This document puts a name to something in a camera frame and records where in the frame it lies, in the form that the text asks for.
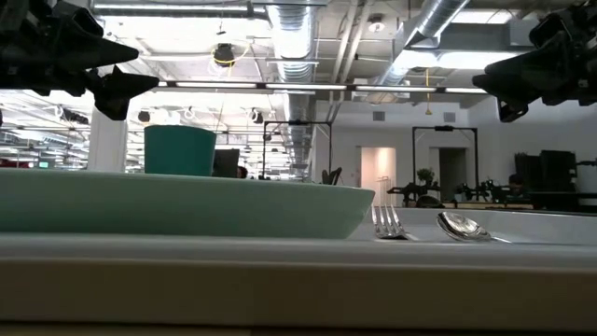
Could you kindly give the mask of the dark green cup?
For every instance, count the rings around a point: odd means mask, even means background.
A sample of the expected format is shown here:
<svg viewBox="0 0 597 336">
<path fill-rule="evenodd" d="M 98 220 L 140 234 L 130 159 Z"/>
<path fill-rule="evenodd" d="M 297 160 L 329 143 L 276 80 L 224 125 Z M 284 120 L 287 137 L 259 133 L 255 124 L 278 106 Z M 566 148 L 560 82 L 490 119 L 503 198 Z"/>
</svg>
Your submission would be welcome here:
<svg viewBox="0 0 597 336">
<path fill-rule="evenodd" d="M 211 176 L 216 134 L 183 125 L 145 127 L 145 173 Z"/>
</svg>

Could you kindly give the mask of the wooden background table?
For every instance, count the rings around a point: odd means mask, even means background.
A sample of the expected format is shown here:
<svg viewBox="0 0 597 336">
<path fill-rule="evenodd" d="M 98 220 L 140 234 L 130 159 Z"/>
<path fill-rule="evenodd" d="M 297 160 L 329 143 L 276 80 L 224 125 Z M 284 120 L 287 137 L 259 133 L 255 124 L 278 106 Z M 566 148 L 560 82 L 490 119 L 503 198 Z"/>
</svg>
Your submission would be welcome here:
<svg viewBox="0 0 597 336">
<path fill-rule="evenodd" d="M 450 209 L 468 209 L 468 210 L 489 210 L 489 209 L 509 209 L 509 210 L 533 210 L 532 204 L 519 203 L 486 203 L 486 202 L 464 202 L 464 203 L 443 203 L 445 208 Z"/>
</svg>

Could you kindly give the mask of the linear ceiling light track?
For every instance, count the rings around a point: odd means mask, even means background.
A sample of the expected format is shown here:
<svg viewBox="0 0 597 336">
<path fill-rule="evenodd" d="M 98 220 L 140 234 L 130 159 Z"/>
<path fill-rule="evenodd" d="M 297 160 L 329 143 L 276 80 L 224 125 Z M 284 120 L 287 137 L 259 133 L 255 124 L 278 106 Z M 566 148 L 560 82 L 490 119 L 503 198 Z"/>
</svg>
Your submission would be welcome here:
<svg viewBox="0 0 597 336">
<path fill-rule="evenodd" d="M 222 82 L 222 81 L 161 81 L 161 89 L 262 90 L 262 91 L 361 91 L 390 93 L 486 94 L 478 88 L 429 86 L 378 86 L 355 84 Z"/>
</svg>

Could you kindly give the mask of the mint green plate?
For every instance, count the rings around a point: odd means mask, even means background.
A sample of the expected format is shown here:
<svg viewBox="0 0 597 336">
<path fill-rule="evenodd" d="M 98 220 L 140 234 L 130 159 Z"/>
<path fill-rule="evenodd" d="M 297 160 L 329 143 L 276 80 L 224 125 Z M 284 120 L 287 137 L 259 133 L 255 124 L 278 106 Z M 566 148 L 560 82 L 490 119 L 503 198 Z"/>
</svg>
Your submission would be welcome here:
<svg viewBox="0 0 597 336">
<path fill-rule="evenodd" d="M 183 175 L 0 169 L 0 232 L 345 239 L 370 189 Z"/>
</svg>

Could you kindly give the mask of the silver slanted ceiling duct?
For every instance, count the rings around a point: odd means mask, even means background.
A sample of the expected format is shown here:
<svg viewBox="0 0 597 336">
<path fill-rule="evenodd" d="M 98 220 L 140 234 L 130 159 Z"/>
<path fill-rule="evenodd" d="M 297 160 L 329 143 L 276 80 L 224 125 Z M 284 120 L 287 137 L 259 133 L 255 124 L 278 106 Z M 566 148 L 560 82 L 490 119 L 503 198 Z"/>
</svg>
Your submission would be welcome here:
<svg viewBox="0 0 597 336">
<path fill-rule="evenodd" d="M 411 70 L 437 67 L 441 35 L 471 0 L 424 0 L 418 15 L 398 24 L 387 67 L 368 84 L 399 86 Z"/>
</svg>

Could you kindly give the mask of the black rectangular rig frame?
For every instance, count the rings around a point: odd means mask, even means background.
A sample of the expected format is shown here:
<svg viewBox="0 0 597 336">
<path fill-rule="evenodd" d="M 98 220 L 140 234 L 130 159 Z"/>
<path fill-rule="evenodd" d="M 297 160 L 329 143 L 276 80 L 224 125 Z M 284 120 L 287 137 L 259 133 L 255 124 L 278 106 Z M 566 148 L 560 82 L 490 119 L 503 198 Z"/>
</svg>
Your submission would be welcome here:
<svg viewBox="0 0 597 336">
<path fill-rule="evenodd" d="M 479 187 L 480 179 L 479 179 L 479 129 L 475 127 L 454 127 L 450 125 L 438 125 L 438 126 L 413 126 L 411 127 L 411 163 L 412 163 L 412 183 L 417 182 L 417 139 L 416 133 L 419 130 L 424 131 L 432 131 L 432 132 L 443 132 L 443 133 L 450 133 L 458 131 L 460 133 L 463 132 L 471 132 L 473 134 L 473 158 L 474 158 L 474 188 L 476 189 Z"/>
</svg>

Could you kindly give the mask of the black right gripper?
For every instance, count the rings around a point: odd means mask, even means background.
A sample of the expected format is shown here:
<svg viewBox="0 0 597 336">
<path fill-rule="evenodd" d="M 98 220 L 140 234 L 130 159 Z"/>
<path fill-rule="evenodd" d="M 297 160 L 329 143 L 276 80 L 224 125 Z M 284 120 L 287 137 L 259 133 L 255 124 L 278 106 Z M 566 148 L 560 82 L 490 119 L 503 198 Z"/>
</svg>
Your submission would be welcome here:
<svg viewBox="0 0 597 336">
<path fill-rule="evenodd" d="M 550 12 L 529 37 L 536 49 L 491 63 L 472 78 L 497 99 L 501 122 L 524 116 L 539 90 L 545 105 L 597 104 L 597 0 Z"/>
</svg>

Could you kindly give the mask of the white pillar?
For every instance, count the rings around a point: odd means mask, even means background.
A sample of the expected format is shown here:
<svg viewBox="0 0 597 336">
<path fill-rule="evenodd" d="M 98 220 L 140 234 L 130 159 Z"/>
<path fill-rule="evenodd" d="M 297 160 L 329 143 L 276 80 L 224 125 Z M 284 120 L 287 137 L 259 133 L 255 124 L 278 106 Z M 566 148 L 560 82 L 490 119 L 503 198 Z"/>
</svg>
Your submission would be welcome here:
<svg viewBox="0 0 597 336">
<path fill-rule="evenodd" d="M 112 120 L 96 107 L 90 122 L 88 169 L 93 172 L 124 173 L 128 125 Z"/>
</svg>

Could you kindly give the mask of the silver round ceiling duct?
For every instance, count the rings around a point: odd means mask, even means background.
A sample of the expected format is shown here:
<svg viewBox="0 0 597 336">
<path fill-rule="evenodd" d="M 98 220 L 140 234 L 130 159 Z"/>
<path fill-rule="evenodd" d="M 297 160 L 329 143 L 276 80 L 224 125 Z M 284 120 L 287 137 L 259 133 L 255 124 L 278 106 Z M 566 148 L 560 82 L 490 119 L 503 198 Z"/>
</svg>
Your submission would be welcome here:
<svg viewBox="0 0 597 336">
<path fill-rule="evenodd" d="M 268 6 L 272 24 L 272 40 L 278 80 L 282 83 L 310 83 L 314 66 L 307 61 L 314 55 L 316 9 L 306 6 Z M 315 99 L 312 94 L 288 93 L 284 98 L 290 169 L 304 173 L 311 151 L 312 125 L 315 120 Z"/>
</svg>

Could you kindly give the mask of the orange-handled metal fork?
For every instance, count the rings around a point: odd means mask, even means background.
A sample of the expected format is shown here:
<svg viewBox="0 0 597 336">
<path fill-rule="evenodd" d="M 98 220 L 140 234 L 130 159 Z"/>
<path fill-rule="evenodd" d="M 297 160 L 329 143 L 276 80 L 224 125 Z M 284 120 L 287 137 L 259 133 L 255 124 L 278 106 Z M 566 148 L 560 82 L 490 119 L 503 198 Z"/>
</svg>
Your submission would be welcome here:
<svg viewBox="0 0 597 336">
<path fill-rule="evenodd" d="M 375 236 L 380 240 L 417 241 L 417 238 L 405 231 L 392 205 L 371 206 L 371 220 Z"/>
</svg>

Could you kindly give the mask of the black ceiling spotlight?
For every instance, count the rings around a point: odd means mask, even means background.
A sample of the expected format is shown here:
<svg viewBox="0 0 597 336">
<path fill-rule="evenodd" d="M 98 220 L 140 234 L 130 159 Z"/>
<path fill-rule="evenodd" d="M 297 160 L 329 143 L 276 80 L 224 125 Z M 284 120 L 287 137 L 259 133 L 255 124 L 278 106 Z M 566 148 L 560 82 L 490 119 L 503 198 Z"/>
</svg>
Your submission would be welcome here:
<svg viewBox="0 0 597 336">
<path fill-rule="evenodd" d="M 235 64 L 233 46 L 230 43 L 220 43 L 213 53 L 213 60 L 220 67 L 232 67 Z"/>
</svg>

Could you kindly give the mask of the orange-handled metal spoon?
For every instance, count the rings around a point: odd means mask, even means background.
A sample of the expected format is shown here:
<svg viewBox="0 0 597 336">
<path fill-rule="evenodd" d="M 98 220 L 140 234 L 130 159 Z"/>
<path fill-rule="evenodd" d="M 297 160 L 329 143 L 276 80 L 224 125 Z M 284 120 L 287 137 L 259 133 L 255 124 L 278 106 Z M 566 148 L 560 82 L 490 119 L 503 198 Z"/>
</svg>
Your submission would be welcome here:
<svg viewBox="0 0 597 336">
<path fill-rule="evenodd" d="M 510 241 L 491 236 L 475 220 L 453 212 L 440 212 L 437 215 L 438 226 L 452 239 L 461 242 L 501 242 Z"/>
</svg>

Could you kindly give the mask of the grey plastic tray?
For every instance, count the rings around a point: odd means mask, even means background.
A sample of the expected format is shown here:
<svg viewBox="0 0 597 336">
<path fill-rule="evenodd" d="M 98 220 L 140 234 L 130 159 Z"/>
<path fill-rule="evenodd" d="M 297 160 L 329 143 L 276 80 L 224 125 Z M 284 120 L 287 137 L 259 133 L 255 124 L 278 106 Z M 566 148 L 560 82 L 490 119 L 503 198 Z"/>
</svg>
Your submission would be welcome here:
<svg viewBox="0 0 597 336">
<path fill-rule="evenodd" d="M 426 210 L 413 239 L 7 234 L 0 323 L 597 333 L 597 217 L 477 212 L 461 243 Z"/>
</svg>

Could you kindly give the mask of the grey rectangular air duct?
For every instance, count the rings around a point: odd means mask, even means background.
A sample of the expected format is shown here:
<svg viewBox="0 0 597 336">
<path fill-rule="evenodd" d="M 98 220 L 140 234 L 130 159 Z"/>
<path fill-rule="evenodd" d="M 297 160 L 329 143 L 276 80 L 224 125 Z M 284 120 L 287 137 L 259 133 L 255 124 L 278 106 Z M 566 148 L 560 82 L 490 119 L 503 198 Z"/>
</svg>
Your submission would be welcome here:
<svg viewBox="0 0 597 336">
<path fill-rule="evenodd" d="M 537 21 L 511 20 L 501 24 L 451 23 L 441 34 L 442 51 L 528 51 Z"/>
</svg>

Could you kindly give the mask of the small black monitor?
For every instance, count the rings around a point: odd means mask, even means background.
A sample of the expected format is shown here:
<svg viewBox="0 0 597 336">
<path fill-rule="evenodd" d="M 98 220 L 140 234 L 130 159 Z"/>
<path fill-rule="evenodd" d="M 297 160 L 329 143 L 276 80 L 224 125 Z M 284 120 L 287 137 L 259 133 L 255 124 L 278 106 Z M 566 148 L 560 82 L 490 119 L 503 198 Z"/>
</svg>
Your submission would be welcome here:
<svg viewBox="0 0 597 336">
<path fill-rule="evenodd" d="M 239 149 L 217 149 L 214 158 L 214 177 L 237 177 Z"/>
</svg>

